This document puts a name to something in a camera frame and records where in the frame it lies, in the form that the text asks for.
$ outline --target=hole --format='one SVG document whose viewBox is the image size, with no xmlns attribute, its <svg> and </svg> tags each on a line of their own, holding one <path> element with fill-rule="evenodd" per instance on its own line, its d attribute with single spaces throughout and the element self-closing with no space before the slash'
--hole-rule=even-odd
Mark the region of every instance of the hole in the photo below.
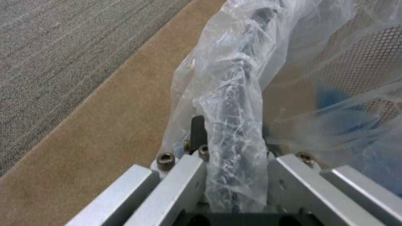
<svg viewBox="0 0 402 226">
<path fill-rule="evenodd" d="M 284 182 L 282 179 L 279 180 L 279 187 L 280 187 L 282 190 L 286 190 L 286 184 L 285 184 L 285 182 Z"/>
<path fill-rule="evenodd" d="M 308 154 L 302 153 L 302 154 L 300 154 L 300 157 L 303 158 L 303 159 L 306 159 L 306 160 L 311 160 L 311 157 Z"/>
<path fill-rule="evenodd" d="M 299 209 L 299 215 L 305 215 L 305 214 L 309 214 L 309 213 L 310 212 L 304 207 Z"/>
<path fill-rule="evenodd" d="M 283 216 L 279 219 L 279 226 L 302 226 L 302 224 L 293 216 Z"/>
<path fill-rule="evenodd" d="M 193 216 L 187 226 L 210 226 L 211 223 L 209 219 L 206 218 L 204 215 L 198 214 Z"/>
<path fill-rule="evenodd" d="M 197 183 L 195 184 L 195 191 L 198 191 L 199 186 L 200 186 L 200 182 L 197 181 Z"/>
<path fill-rule="evenodd" d="M 160 159 L 161 159 L 161 160 L 169 160 L 169 159 L 170 159 L 170 155 L 169 155 L 169 154 L 163 154 L 163 155 L 160 157 Z"/>
</svg>

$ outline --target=perforated metal mesh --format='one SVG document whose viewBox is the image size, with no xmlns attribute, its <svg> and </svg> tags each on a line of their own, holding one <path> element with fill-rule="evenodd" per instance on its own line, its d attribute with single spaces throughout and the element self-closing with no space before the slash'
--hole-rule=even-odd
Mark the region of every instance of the perforated metal mesh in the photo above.
<svg viewBox="0 0 402 226">
<path fill-rule="evenodd" d="M 335 32 L 320 53 L 297 62 L 287 62 L 263 91 L 264 136 L 291 140 L 295 116 L 319 110 L 322 90 L 331 92 L 331 104 L 383 86 L 396 79 L 402 68 L 402 26 L 355 36 L 356 30 L 373 24 L 360 12 Z M 345 43 L 354 40 L 352 45 Z M 401 114 L 393 101 L 373 98 L 358 104 L 359 110 L 374 112 L 378 124 Z M 288 147 L 281 151 L 287 153 Z"/>
</svg>

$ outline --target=bolt head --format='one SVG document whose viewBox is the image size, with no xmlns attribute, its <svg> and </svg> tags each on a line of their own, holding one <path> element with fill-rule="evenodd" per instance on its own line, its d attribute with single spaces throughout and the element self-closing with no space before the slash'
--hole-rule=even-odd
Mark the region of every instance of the bolt head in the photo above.
<svg viewBox="0 0 402 226">
<path fill-rule="evenodd" d="M 169 152 L 161 152 L 156 157 L 156 163 L 157 163 L 158 169 L 160 169 L 162 171 L 169 171 L 173 168 L 173 166 L 175 164 L 174 154 L 169 153 Z"/>
</svg>

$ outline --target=metal bracket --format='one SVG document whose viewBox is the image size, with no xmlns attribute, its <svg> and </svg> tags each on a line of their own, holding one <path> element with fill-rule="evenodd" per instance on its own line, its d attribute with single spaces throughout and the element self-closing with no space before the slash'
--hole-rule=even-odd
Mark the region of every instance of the metal bracket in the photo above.
<svg viewBox="0 0 402 226">
<path fill-rule="evenodd" d="M 268 164 L 269 202 L 287 212 L 312 212 L 325 225 L 383 225 L 296 156 Z"/>
</svg>

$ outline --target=plastic bag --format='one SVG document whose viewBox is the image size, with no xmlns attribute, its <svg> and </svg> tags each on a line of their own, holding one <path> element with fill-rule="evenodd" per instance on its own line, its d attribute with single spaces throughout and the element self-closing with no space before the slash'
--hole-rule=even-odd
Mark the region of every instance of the plastic bag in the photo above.
<svg viewBox="0 0 402 226">
<path fill-rule="evenodd" d="M 229 0 L 209 20 L 197 46 L 175 72 L 172 112 L 160 151 L 182 156 L 191 118 L 205 117 L 210 152 L 206 195 L 212 211 L 263 209 L 268 177 L 261 91 L 279 77 L 264 92 L 264 120 L 269 131 L 266 140 L 278 145 L 300 140 L 300 134 L 287 137 L 277 131 L 284 130 L 282 124 L 287 122 L 286 129 L 302 122 L 292 117 L 303 111 L 296 110 L 284 118 L 276 110 L 287 105 L 275 99 L 291 92 L 292 84 L 309 77 L 313 70 L 335 59 L 329 56 L 316 62 L 316 56 L 330 46 L 331 37 L 359 10 L 370 11 L 370 22 L 345 35 L 337 45 L 341 48 L 334 49 L 333 55 L 341 54 L 350 43 L 387 22 L 400 19 L 395 8 L 387 17 L 389 12 L 384 5 L 386 9 L 381 13 L 375 13 L 373 7 L 375 2 L 350 0 Z M 380 19 L 371 20 L 374 15 Z M 295 68 L 298 73 L 285 73 Z"/>
</svg>

